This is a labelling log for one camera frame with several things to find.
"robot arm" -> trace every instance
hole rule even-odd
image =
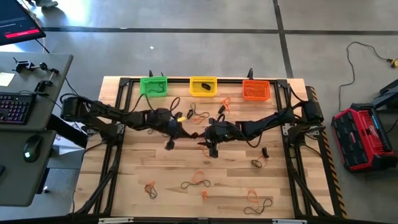
[[[294,109],[302,107],[303,117],[297,119],[294,115]],[[270,116],[262,118],[258,121],[237,121],[235,124],[228,121],[220,121],[220,116],[217,120],[210,119],[210,126],[206,128],[205,132],[199,135],[199,138],[205,138],[205,142],[199,144],[206,146],[209,149],[209,155],[213,158],[218,157],[217,144],[228,141],[251,141],[256,137],[262,135],[264,131],[280,126],[286,123],[297,123],[288,130],[289,140],[294,141],[300,133],[305,133],[309,129],[321,129],[321,122],[323,121],[322,113],[320,112],[319,104],[314,101],[301,101],[293,107],[285,108],[280,112],[276,112]]]
[[[156,110],[125,112],[100,101],[91,101],[82,96],[72,96],[62,101],[61,118],[65,121],[83,123],[83,130],[89,129],[98,132],[104,141],[117,142],[119,124],[105,123],[98,117],[108,118],[120,122],[136,131],[153,129],[170,136],[166,149],[173,149],[174,139],[197,138],[198,134],[188,134],[182,128],[178,116],[172,116],[169,109],[157,108]]]

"gray floor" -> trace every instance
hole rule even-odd
[[[81,95],[97,98],[105,75],[216,75],[243,77],[250,67],[255,77],[285,78],[285,61],[272,0],[59,0],[59,7],[42,11],[31,7],[44,27],[257,29],[248,34],[48,32],[47,48],[73,54],[68,75]],[[284,29],[398,30],[395,0],[279,0]],[[382,172],[351,175],[330,133],[330,119],[338,112],[338,86],[350,82],[346,46],[352,41],[373,45],[383,57],[398,57],[395,35],[286,35],[295,78],[317,89],[326,129],[349,218],[398,223],[398,175]],[[34,42],[0,47],[0,51],[41,52]],[[378,90],[396,79],[371,50],[350,48],[356,70],[354,85],[343,88],[342,108],[371,101]],[[64,93],[70,90],[64,87]],[[385,128],[396,117],[383,117]],[[398,131],[389,135],[393,141]],[[67,214],[78,170],[54,169],[48,195],[38,195],[27,208],[0,207],[0,220]]]

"paper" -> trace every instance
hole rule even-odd
[[[0,73],[0,86],[8,86],[14,75],[13,73]]]

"monitor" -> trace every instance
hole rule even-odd
[[[17,0],[0,1],[0,46],[45,37]]]

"wooden table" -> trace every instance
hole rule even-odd
[[[114,105],[120,77],[104,77],[99,100]],[[296,94],[306,100],[304,81],[289,79],[288,82]],[[242,86],[238,84],[219,84],[218,94],[213,98],[194,98],[189,94],[186,83],[169,83],[168,95],[164,98],[151,98],[154,108],[169,108],[176,96],[181,102],[174,113],[181,111],[184,115],[191,103],[196,103],[197,112],[208,111],[211,117],[217,118],[221,101],[231,98],[226,120],[258,120],[277,111],[275,98],[267,101],[244,101]],[[139,96],[139,84],[134,84],[131,108]],[[292,104],[298,100],[292,97]],[[137,110],[147,110],[145,99],[141,100]],[[202,133],[208,126],[207,121],[195,124],[192,119],[183,122],[189,132]],[[88,147],[99,143],[100,138],[90,139]],[[126,129],[123,152],[119,167],[116,191],[114,195],[112,216],[125,217],[213,217],[213,218],[293,218],[292,199],[282,145],[280,127],[264,132],[258,148],[249,147],[244,141],[225,142],[219,145],[219,158],[213,159],[204,155],[198,147],[200,139],[178,139],[171,151],[164,149],[167,138],[160,133],[134,131]],[[315,140],[306,139],[309,146],[319,150]],[[98,185],[104,150],[99,146],[86,153],[78,179],[75,203],[79,209],[93,193]],[[261,155],[261,148],[267,147],[270,158],[263,168],[255,168],[252,159]],[[329,187],[325,177],[322,159],[306,147],[301,148],[308,188],[326,211],[333,213]],[[211,181],[211,187],[203,185],[189,186],[181,189],[180,184],[191,181],[197,170],[203,170],[205,178]],[[158,193],[151,200],[144,192],[144,186],[155,182]],[[259,204],[246,199],[249,189],[255,189],[260,201],[271,198],[273,205],[267,207],[262,215],[245,215],[244,207],[256,207]],[[202,190],[206,190],[208,199],[202,198]],[[298,190],[300,208],[304,211],[301,190]]]

